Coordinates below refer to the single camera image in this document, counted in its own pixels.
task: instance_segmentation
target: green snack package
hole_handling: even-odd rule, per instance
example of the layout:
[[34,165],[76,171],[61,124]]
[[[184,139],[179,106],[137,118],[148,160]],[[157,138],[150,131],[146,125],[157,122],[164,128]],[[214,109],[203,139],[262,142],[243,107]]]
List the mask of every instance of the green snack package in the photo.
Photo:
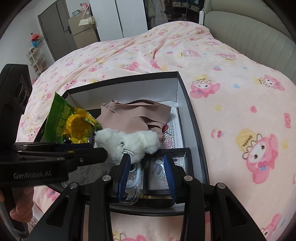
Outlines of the green snack package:
[[84,109],[68,104],[55,93],[45,125],[45,139],[48,142],[62,143],[70,139],[73,143],[87,143],[94,131],[102,126]]

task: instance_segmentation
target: finger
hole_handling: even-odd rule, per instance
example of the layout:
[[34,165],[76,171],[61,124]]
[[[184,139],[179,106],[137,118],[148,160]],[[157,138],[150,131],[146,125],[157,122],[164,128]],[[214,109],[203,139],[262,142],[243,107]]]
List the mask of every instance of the finger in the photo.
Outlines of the finger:
[[24,191],[25,195],[28,195],[33,190],[34,190],[34,187],[25,187],[25,188],[23,188],[23,191]]
[[28,223],[28,222],[31,221],[32,217],[33,217],[33,211],[31,211],[27,217],[25,217],[24,219],[20,220],[20,222],[22,222],[22,223]]
[[15,206],[16,212],[18,215],[22,215],[33,202],[34,190],[32,190],[28,195],[22,195],[21,198],[17,201]]
[[1,190],[0,190],[0,202],[4,202],[4,195],[3,195],[3,193],[1,192]]
[[13,220],[17,220],[17,221],[22,221],[23,219],[25,219],[26,217],[28,217],[32,211],[32,207],[33,207],[33,202],[31,204],[30,207],[28,207],[28,209],[22,214],[22,215],[18,215],[18,213],[16,212],[15,208],[13,210],[10,211],[10,216]]

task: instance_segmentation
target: pink blanket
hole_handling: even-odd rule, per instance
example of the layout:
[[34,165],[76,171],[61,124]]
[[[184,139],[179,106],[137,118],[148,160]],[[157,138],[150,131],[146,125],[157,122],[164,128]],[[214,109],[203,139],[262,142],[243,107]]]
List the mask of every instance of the pink blanket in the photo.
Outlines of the pink blanket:
[[[296,209],[296,87],[191,22],[171,22],[147,33],[98,42],[55,62],[33,85],[18,141],[33,141],[54,96],[105,79],[179,71],[192,102],[211,184],[224,182],[268,240],[277,240]],[[57,194],[37,187],[46,211]],[[182,217],[113,214],[117,240],[179,239]]]

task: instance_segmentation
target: handbag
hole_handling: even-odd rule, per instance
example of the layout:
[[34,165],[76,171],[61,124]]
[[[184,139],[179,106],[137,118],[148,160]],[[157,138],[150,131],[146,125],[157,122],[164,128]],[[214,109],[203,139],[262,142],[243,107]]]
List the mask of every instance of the handbag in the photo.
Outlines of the handbag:
[[94,20],[94,17],[93,16],[89,15],[88,18],[85,17],[86,11],[88,10],[88,8],[89,8],[89,5],[85,9],[85,11],[84,11],[84,13],[82,15],[82,18],[81,18],[78,26],[87,25],[87,24],[93,25],[95,23],[95,20]]

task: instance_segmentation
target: white stuffed animal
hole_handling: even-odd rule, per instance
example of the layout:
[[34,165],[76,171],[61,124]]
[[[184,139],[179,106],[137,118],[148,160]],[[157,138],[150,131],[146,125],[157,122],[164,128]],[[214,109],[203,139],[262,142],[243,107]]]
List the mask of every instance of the white stuffed animal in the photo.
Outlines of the white stuffed animal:
[[139,162],[145,153],[153,154],[160,148],[160,141],[154,131],[137,131],[126,134],[123,131],[103,129],[97,131],[94,147],[103,147],[108,159],[118,165],[124,153],[131,156],[131,163]]

